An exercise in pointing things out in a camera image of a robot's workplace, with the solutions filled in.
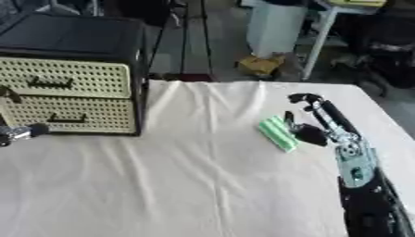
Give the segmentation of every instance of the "amplifier handle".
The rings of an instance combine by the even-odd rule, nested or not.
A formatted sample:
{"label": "amplifier handle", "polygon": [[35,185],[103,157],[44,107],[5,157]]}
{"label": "amplifier handle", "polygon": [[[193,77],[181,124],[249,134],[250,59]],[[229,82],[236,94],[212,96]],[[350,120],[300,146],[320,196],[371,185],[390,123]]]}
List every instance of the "amplifier handle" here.
{"label": "amplifier handle", "polygon": [[85,123],[86,122],[86,114],[83,114],[79,119],[64,119],[64,118],[57,118],[57,113],[53,113],[52,116],[47,120],[47,122],[51,123]]}
{"label": "amplifier handle", "polygon": [[39,76],[34,76],[31,81],[28,81],[29,87],[48,87],[48,88],[59,88],[59,89],[71,89],[73,79],[68,78],[65,83],[53,83],[53,82],[42,82]]}

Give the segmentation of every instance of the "table leg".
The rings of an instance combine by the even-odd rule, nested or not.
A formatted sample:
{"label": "table leg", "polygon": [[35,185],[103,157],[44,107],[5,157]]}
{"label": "table leg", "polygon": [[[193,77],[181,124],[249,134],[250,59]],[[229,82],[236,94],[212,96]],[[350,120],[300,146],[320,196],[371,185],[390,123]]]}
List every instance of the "table leg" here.
{"label": "table leg", "polygon": [[303,81],[306,81],[311,76],[311,72],[314,69],[314,66],[316,65],[317,59],[319,58],[320,51],[322,47],[324,46],[324,43],[326,42],[327,35],[329,34],[330,28],[333,26],[334,21],[338,14],[338,8],[332,7],[329,10],[328,16],[325,18],[325,21],[323,22],[319,36],[317,37],[316,43],[313,45],[313,49],[311,50],[311,53],[308,56],[306,68],[304,69],[303,74]]}

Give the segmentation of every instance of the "table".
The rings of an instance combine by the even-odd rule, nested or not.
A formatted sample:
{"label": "table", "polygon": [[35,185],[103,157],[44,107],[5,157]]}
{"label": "table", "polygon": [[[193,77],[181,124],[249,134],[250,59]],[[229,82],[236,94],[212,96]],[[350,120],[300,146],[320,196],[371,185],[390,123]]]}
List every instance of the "table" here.
{"label": "table", "polygon": [[415,143],[351,85],[152,81],[141,137],[44,136],[0,150],[0,236],[345,237],[333,147],[284,154],[255,128],[292,93],[332,100],[415,214]]}
{"label": "table", "polygon": [[338,14],[359,14],[359,15],[371,15],[374,14],[379,7],[375,6],[346,6],[346,5],[336,5],[327,0],[314,0],[318,4],[322,5],[327,9],[327,16],[321,24],[321,29],[317,40],[313,45],[311,53],[308,56],[307,64],[304,68],[303,80],[306,81],[311,76],[311,72],[316,65],[317,59],[319,57],[320,51],[326,42],[327,36],[329,34],[330,28],[333,26],[335,19]]}

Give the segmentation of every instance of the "tripod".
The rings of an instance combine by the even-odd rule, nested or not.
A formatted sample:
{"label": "tripod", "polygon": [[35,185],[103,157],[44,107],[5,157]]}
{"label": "tripod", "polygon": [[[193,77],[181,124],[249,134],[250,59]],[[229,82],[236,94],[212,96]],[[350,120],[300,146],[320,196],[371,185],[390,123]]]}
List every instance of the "tripod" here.
{"label": "tripod", "polygon": [[[180,66],[180,74],[184,73],[185,70],[185,61],[186,61],[186,46],[187,46],[187,38],[188,38],[188,31],[189,31],[189,5],[179,3],[176,0],[170,0],[170,9],[171,9],[171,15],[173,18],[178,22],[178,17],[175,14],[174,10],[176,8],[183,8],[184,9],[184,16],[183,16],[183,33],[182,33],[182,57],[181,57],[181,66]],[[208,14],[206,11],[206,0],[200,0],[200,8],[202,12],[201,19],[203,20],[203,29],[205,34],[205,47],[207,52],[207,64],[208,64],[208,70],[209,73],[213,74],[213,65],[212,65],[212,53],[211,53],[211,47],[210,47],[210,40],[209,40],[209,30],[208,30]],[[150,59],[149,68],[153,66],[154,59],[156,57],[158,48],[160,47],[161,39],[163,38],[164,31],[167,27],[167,21],[165,21],[163,27],[160,29],[157,40],[155,43],[155,46],[153,48],[153,54]]]}

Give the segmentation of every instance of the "black cable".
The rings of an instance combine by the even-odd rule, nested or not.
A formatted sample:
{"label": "black cable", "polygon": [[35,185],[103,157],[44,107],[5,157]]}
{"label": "black cable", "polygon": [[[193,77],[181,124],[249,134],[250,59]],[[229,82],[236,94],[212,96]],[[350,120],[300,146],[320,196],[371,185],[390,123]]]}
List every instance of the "black cable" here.
{"label": "black cable", "polygon": [[19,6],[17,0],[10,0],[10,3],[18,13],[21,12],[21,6]]}

